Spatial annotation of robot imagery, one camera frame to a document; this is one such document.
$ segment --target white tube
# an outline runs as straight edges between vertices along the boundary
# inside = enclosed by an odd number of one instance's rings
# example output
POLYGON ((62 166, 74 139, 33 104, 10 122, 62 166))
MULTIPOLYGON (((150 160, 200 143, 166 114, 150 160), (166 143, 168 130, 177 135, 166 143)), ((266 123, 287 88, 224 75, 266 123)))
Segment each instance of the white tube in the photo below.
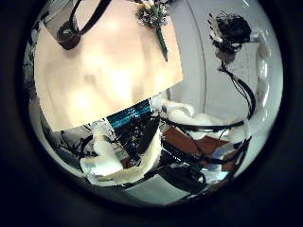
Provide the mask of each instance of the white tube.
POLYGON ((101 123, 92 125, 94 138, 94 151, 98 155, 95 158, 82 158, 80 165, 85 174, 107 176, 123 169, 122 164, 116 158, 114 148, 107 137, 107 131, 101 123))
POLYGON ((162 98, 161 96, 153 96, 151 98, 151 105, 153 108, 159 112, 165 112, 170 114, 174 110, 183 110, 187 115, 193 116, 195 114, 195 110, 191 105, 169 101, 167 99, 162 98))
POLYGON ((141 157, 140 166, 122 169, 106 177, 98 177, 99 182, 114 181, 116 184, 135 183, 152 169, 161 154, 161 137, 158 129, 145 154, 141 157))

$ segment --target wooden board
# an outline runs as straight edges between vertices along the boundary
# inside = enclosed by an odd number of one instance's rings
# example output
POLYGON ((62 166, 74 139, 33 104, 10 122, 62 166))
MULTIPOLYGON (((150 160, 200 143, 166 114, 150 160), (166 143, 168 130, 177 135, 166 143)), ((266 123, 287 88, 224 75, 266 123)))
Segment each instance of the wooden board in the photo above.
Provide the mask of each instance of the wooden board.
MULTIPOLYGON (((82 27, 98 0, 83 1, 82 27)), ((153 29, 138 23, 138 5, 113 0, 98 23, 69 51, 43 26, 35 53, 40 105, 53 131, 67 130, 117 113, 182 81, 172 22, 163 27, 169 62, 153 29)))

